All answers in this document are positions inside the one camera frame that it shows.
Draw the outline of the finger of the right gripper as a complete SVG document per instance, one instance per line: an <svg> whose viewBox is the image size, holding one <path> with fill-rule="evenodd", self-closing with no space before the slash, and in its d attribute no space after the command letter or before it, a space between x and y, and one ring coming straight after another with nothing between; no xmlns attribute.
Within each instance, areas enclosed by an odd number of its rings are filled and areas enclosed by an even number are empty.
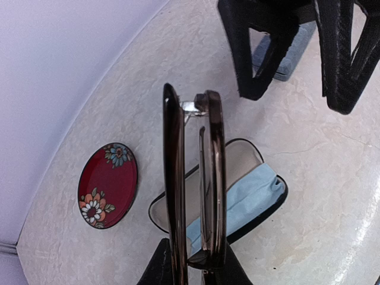
<svg viewBox="0 0 380 285"><path fill-rule="evenodd" d="M352 49L353 8L366 16ZM322 95L330 109L348 115L379 61L379 1L315 1L322 70Z"/></svg>
<svg viewBox="0 0 380 285"><path fill-rule="evenodd" d="M259 100L299 30L295 1L218 1L240 97Z"/></svg>

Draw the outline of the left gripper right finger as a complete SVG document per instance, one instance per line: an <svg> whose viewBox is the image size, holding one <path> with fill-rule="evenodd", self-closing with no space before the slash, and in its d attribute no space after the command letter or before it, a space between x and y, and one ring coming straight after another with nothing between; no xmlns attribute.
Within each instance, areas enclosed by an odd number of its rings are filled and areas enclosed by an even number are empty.
<svg viewBox="0 0 380 285"><path fill-rule="evenodd" d="M201 284L253 285L228 243L224 266L214 271L203 271Z"/></svg>

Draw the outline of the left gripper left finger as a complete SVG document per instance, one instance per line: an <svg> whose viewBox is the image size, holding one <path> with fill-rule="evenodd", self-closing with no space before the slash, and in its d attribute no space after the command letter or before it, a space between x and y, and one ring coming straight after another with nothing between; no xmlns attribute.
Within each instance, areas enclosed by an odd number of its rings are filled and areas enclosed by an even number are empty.
<svg viewBox="0 0 380 285"><path fill-rule="evenodd" d="M163 238L158 244L137 285L172 284L170 240Z"/></svg>

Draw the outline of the brown frame sunglasses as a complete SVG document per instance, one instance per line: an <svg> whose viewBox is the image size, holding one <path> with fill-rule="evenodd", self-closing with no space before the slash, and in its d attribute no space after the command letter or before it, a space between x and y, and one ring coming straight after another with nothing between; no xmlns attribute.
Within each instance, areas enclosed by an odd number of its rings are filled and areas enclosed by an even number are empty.
<svg viewBox="0 0 380 285"><path fill-rule="evenodd" d="M185 126L199 119L198 167L185 171ZM163 87L163 161L174 284L188 284L188 267L204 282L226 259L226 156L220 95L211 90L182 102Z"/></svg>

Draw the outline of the grey green glasses case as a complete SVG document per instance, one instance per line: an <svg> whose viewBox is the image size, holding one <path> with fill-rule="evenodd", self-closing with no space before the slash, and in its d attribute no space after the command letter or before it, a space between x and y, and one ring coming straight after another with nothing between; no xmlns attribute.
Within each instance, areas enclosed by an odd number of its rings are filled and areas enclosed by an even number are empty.
<svg viewBox="0 0 380 285"><path fill-rule="evenodd" d="M293 38L266 35L252 53L252 67L257 75L276 68L273 78L279 81L290 79L306 47L316 30L316 22L299 25Z"/></svg>

